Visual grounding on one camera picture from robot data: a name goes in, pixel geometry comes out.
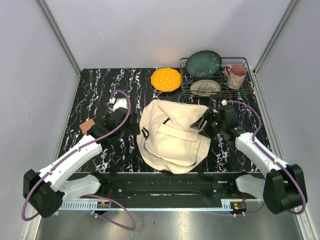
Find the beige canvas backpack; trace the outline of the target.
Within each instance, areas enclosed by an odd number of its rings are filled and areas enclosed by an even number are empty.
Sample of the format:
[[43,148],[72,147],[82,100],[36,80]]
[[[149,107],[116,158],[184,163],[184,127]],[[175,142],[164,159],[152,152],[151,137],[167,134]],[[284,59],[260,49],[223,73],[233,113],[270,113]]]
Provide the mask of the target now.
[[190,126],[209,108],[155,99],[142,111],[136,137],[144,162],[158,171],[185,174],[208,155],[211,139]]

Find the brown leather wallet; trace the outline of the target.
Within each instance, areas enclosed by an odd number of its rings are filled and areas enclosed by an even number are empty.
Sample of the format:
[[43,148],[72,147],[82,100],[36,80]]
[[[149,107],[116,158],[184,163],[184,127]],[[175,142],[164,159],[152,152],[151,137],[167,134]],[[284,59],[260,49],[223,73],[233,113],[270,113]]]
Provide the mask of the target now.
[[94,121],[93,119],[89,119],[89,120],[81,123],[81,124],[79,125],[79,128],[80,128],[81,132],[82,132],[84,135],[86,135],[87,132],[91,129],[91,127],[94,126],[95,124],[96,124],[96,123],[95,123],[95,121]]

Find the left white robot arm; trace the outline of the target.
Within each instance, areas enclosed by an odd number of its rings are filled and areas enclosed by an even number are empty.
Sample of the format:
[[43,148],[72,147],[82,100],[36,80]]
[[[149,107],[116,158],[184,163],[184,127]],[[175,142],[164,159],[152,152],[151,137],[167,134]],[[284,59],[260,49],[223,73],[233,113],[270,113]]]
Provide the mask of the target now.
[[102,153],[109,143],[126,134],[138,135],[138,115],[118,107],[101,121],[89,119],[79,127],[83,137],[74,147],[47,167],[39,171],[30,169],[24,174],[21,211],[24,221],[33,219],[26,216],[27,205],[31,205],[37,215],[48,218],[66,201],[88,195],[103,198],[111,194],[109,180],[98,171],[76,180],[69,178],[82,165]]

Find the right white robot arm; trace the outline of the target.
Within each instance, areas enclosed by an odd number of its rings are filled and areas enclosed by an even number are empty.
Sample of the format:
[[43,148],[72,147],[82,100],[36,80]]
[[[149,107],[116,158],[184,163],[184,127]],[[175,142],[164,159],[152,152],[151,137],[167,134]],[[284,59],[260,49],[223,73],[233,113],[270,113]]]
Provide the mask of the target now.
[[248,173],[237,174],[233,182],[227,185],[228,195],[235,199],[244,193],[254,196],[263,200],[264,205],[275,215],[285,211],[301,215],[308,202],[302,168],[277,157],[258,140],[256,132],[250,132],[240,124],[233,106],[235,103],[234,100],[224,100],[217,115],[208,109],[190,125],[190,128],[210,139],[217,134],[222,135],[225,141],[245,154],[262,173],[263,178]]

